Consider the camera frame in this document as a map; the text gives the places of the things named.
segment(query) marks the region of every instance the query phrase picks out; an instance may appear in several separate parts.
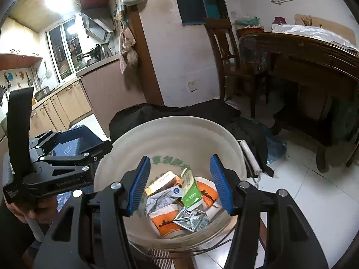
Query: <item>wooden chair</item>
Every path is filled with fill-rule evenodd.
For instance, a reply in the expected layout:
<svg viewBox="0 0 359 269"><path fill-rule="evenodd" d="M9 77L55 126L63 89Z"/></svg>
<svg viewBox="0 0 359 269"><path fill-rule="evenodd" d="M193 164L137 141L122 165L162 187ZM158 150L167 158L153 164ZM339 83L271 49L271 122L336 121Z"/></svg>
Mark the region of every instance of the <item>wooden chair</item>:
<svg viewBox="0 0 359 269"><path fill-rule="evenodd" d="M224 101L225 76L240 77L241 79L250 82L251 117L254 118L256 111L257 87L259 80L263 76L267 76L267 72L255 74L253 66L249 64L240 64L238 47L234 39L232 24L229 19L203 18L203 21L216 60L221 100ZM230 51L227 34L229 34L229 40L234 54ZM230 59L234 59L235 63L231 63L229 61ZM268 89L269 88L266 88L266 101L268 98Z"/></svg>

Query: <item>hand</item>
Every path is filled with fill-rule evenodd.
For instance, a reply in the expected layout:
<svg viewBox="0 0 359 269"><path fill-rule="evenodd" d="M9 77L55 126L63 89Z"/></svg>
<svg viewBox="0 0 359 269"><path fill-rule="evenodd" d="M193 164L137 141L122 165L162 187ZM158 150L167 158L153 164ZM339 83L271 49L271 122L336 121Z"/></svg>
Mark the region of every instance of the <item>hand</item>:
<svg viewBox="0 0 359 269"><path fill-rule="evenodd" d="M56 210L58 206L56 196L40 199L35 210L28 204L18 206L15 203L8 204L6 199L5 204L22 223L26 223L25 216L27 216L30 219L37 219L39 223L51 224L58 214Z"/></svg>

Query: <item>brown wooden door frame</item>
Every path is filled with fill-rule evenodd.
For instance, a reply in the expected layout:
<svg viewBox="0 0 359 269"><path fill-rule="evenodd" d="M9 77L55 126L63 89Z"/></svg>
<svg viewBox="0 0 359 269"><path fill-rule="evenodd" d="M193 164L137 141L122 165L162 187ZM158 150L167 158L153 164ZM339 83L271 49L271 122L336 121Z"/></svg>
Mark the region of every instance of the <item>brown wooden door frame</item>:
<svg viewBox="0 0 359 269"><path fill-rule="evenodd" d="M130 6L129 24L136 39L135 50L139 57L138 75L146 101L164 105L137 5Z"/></svg>

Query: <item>range hood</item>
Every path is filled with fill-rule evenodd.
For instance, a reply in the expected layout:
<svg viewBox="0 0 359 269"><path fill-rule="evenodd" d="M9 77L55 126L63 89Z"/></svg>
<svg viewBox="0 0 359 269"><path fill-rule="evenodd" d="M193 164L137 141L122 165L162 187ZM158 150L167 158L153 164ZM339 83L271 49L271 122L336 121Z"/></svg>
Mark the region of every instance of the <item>range hood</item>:
<svg viewBox="0 0 359 269"><path fill-rule="evenodd" d="M114 35L114 23L108 8L82 10L81 17L87 35L102 43L110 41Z"/></svg>

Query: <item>kitchen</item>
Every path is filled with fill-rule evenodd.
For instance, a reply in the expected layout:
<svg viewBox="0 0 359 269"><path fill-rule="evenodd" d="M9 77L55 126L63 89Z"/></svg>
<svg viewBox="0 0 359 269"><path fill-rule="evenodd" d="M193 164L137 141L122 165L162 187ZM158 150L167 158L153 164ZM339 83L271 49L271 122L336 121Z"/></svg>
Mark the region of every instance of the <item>kitchen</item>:
<svg viewBox="0 0 359 269"><path fill-rule="evenodd" d="M137 69L122 75L116 0L19 0L1 28L0 111L10 91L34 87L29 134L98 121L106 137L116 112L146 102Z"/></svg>

